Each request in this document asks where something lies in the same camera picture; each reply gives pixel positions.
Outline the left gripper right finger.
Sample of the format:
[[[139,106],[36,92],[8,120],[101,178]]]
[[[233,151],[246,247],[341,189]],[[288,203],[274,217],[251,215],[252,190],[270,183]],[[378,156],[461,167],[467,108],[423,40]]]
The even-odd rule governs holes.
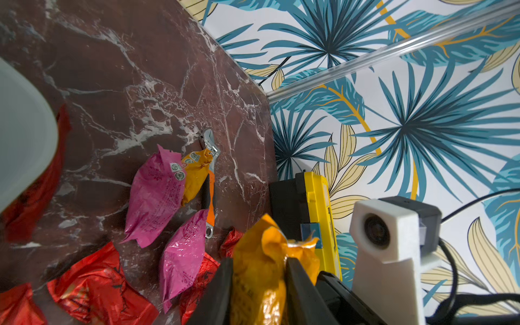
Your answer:
[[[338,324],[296,258],[287,259],[285,279],[289,324]]]

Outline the small yellow tea bag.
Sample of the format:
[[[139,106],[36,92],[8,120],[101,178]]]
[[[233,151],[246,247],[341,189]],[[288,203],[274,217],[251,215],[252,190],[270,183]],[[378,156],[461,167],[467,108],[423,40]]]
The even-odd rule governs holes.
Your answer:
[[[211,151],[206,148],[187,154],[182,159],[182,166],[186,171],[186,183],[181,205],[187,205],[193,200],[202,188],[213,161]]]

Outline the white plastic storage box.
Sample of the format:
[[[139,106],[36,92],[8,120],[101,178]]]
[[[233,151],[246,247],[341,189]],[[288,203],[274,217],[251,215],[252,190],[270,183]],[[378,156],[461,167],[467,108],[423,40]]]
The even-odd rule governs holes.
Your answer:
[[[55,115],[38,89],[1,60],[1,210],[50,165],[58,145]]]

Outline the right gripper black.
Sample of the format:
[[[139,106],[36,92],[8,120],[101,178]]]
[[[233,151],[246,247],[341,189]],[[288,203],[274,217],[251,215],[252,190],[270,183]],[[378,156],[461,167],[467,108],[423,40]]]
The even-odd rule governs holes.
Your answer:
[[[321,271],[316,288],[339,324],[386,324],[334,274]]]

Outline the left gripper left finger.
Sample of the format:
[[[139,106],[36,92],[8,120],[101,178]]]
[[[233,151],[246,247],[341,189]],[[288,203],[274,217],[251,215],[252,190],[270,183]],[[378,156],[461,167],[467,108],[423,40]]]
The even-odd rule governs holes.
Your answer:
[[[192,324],[230,324],[230,304],[233,283],[233,259],[222,261],[195,311],[187,322]]]

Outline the pink tea bag large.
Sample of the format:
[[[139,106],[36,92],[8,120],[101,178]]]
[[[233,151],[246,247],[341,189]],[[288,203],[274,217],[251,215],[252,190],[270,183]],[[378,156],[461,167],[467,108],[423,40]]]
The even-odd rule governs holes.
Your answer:
[[[186,221],[173,235],[159,264],[162,310],[167,313],[171,300],[190,288],[203,261],[208,209],[202,209]]]

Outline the red tea bag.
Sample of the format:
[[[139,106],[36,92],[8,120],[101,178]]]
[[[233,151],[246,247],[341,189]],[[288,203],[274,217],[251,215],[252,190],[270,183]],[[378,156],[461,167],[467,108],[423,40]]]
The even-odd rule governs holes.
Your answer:
[[[52,299],[85,324],[153,324],[159,312],[127,282],[112,242],[47,283]]]
[[[180,296],[179,308],[182,325],[186,325],[191,318],[191,315],[197,308],[207,286],[214,278],[219,267],[220,263],[218,261],[214,260],[208,253],[204,254],[199,273],[193,285]]]
[[[48,324],[43,312],[33,300],[30,283],[21,284],[1,293],[1,324]]]
[[[223,258],[231,258],[234,254],[234,249],[244,234],[234,227],[227,234],[224,242],[219,248],[219,255]]]
[[[66,151],[67,137],[72,130],[67,105],[57,116],[58,146],[49,167],[1,214],[5,240],[10,243],[28,242],[37,222],[57,191]]]

